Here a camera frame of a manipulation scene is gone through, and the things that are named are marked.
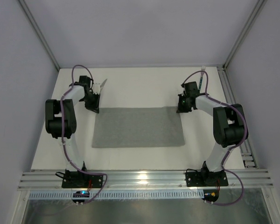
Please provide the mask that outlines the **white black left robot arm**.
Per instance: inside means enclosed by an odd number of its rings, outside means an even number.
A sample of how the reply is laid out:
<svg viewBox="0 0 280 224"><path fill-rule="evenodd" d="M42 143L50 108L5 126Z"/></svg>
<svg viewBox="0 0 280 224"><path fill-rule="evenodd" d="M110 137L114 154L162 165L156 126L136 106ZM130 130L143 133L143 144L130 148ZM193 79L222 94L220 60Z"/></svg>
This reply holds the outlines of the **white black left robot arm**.
<svg viewBox="0 0 280 224"><path fill-rule="evenodd" d="M45 129L58 140L65 156L67 171L87 173L75 138L75 105L83 102L85 109L99 113L100 92L101 85L95 84L92 77L80 76L77 82L69 85L60 99L48 99L45 102Z"/></svg>

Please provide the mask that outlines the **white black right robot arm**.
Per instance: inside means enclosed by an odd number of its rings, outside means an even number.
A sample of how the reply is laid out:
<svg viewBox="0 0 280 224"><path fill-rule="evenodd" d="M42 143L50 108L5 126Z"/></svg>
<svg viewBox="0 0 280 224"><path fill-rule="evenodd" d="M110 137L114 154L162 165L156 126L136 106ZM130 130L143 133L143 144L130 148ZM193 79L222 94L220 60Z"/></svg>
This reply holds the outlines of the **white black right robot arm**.
<svg viewBox="0 0 280 224"><path fill-rule="evenodd" d="M196 82L181 84L183 92L178 95L177 113L201 110L213 118L215 145L203 164L209 172L220 172L231 151L248 138L248 128L242 105L227 104L201 93Z"/></svg>

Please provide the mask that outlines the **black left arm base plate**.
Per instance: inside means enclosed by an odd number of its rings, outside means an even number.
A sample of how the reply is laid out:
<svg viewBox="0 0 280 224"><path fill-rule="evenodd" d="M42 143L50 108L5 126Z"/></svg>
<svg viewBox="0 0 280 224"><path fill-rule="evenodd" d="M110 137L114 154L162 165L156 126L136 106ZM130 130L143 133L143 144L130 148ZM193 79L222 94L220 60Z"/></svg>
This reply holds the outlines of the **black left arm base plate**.
<svg viewBox="0 0 280 224"><path fill-rule="evenodd" d="M87 175L79 171L65 170L64 173L56 172L56 176L62 178L62 188L100 189L103 186L103 175Z"/></svg>

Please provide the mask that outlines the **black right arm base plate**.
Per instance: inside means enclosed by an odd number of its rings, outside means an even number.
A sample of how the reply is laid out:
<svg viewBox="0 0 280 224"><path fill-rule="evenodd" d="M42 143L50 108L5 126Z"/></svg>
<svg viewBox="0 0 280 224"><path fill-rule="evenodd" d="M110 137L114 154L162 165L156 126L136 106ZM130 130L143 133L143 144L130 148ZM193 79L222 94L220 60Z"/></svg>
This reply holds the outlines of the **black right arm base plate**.
<svg viewBox="0 0 280 224"><path fill-rule="evenodd" d="M206 172L187 169L185 172L185 181L187 187L229 186L227 175L223 170L219 172Z"/></svg>

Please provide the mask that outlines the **grey cloth napkin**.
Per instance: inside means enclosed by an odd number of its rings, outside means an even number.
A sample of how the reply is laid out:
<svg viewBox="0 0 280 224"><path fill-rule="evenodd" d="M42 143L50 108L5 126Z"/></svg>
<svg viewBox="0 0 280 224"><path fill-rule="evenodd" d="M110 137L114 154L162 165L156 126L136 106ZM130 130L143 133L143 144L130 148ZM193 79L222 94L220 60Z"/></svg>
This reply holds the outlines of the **grey cloth napkin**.
<svg viewBox="0 0 280 224"><path fill-rule="evenodd" d="M180 147L185 144L175 107L102 108L95 118L93 148Z"/></svg>

